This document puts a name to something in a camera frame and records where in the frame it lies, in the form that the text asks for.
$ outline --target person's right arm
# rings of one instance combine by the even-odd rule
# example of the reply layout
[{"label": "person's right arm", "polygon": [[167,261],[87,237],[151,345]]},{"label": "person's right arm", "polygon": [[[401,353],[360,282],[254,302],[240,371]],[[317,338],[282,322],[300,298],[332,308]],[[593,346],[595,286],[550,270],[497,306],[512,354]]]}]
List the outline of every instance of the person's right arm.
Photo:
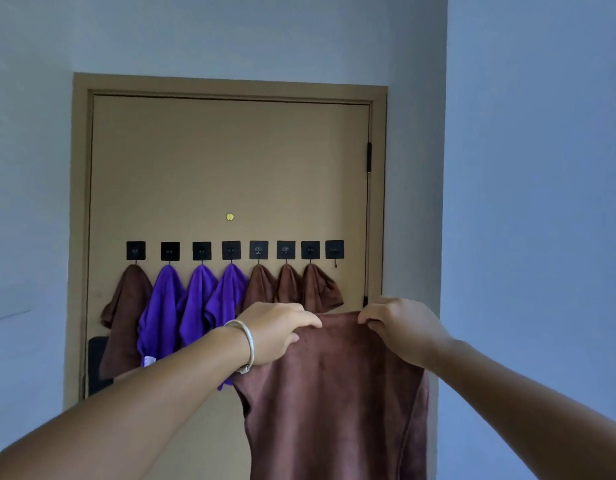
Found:
[{"label": "person's right arm", "polygon": [[539,479],[616,479],[616,422],[452,338],[422,303],[381,302],[359,322],[452,387]]}]

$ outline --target silver bracelet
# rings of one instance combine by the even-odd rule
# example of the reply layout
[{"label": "silver bracelet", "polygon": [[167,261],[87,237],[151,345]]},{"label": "silver bracelet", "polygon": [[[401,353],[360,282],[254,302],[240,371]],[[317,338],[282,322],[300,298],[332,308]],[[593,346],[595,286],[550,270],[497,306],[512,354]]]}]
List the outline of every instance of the silver bracelet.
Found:
[{"label": "silver bracelet", "polygon": [[240,367],[239,369],[237,369],[237,371],[240,372],[241,374],[245,374],[246,372],[250,371],[250,367],[252,367],[252,363],[255,362],[255,342],[254,340],[252,340],[252,334],[250,333],[248,326],[244,322],[240,320],[230,320],[229,322],[226,322],[224,326],[228,326],[228,325],[235,326],[243,330],[243,333],[246,334],[246,337],[248,339],[248,345],[250,345],[250,361],[243,367]]}]

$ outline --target hand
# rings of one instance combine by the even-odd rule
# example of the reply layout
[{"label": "hand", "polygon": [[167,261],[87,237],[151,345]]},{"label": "hand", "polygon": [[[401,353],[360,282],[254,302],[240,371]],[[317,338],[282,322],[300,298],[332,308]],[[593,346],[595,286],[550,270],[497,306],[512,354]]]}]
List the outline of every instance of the hand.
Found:
[{"label": "hand", "polygon": [[404,361],[424,369],[431,369],[454,340],[427,306],[410,299],[381,297],[366,306],[358,320],[368,323]]},{"label": "hand", "polygon": [[254,303],[239,315],[239,320],[250,329],[257,365],[283,356],[290,344],[299,340],[297,328],[322,326],[317,315],[305,312],[299,303]]}]

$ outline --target door hinge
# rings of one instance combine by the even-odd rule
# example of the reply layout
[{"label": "door hinge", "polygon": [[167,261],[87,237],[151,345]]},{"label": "door hinge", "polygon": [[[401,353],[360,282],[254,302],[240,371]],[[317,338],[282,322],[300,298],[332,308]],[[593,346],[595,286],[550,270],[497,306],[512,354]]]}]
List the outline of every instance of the door hinge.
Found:
[{"label": "door hinge", "polygon": [[372,143],[370,142],[368,142],[368,149],[365,156],[365,170],[370,173],[372,171]]}]

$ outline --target brown velvet fabric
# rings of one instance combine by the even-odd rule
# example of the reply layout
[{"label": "brown velvet fabric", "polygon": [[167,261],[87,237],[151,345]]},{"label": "brown velvet fabric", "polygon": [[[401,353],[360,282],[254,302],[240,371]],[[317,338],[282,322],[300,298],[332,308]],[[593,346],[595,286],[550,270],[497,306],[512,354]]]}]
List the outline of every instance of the brown velvet fabric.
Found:
[{"label": "brown velvet fabric", "polygon": [[274,303],[276,291],[277,279],[270,273],[267,267],[257,264],[250,274],[246,296],[243,299],[243,310],[246,310],[248,306],[257,301]]},{"label": "brown velvet fabric", "polygon": [[304,310],[327,313],[344,304],[339,287],[316,264],[310,263],[305,267],[302,282]]},{"label": "brown velvet fabric", "polygon": [[112,301],[101,313],[110,338],[99,366],[99,379],[112,379],[141,365],[137,351],[137,325],[152,294],[144,270],[131,264],[121,275]]},{"label": "brown velvet fabric", "polygon": [[279,360],[233,376],[251,480],[425,480],[427,377],[357,315],[320,315]]},{"label": "brown velvet fabric", "polygon": [[301,303],[302,298],[302,277],[294,267],[286,263],[279,273],[275,303]]}]

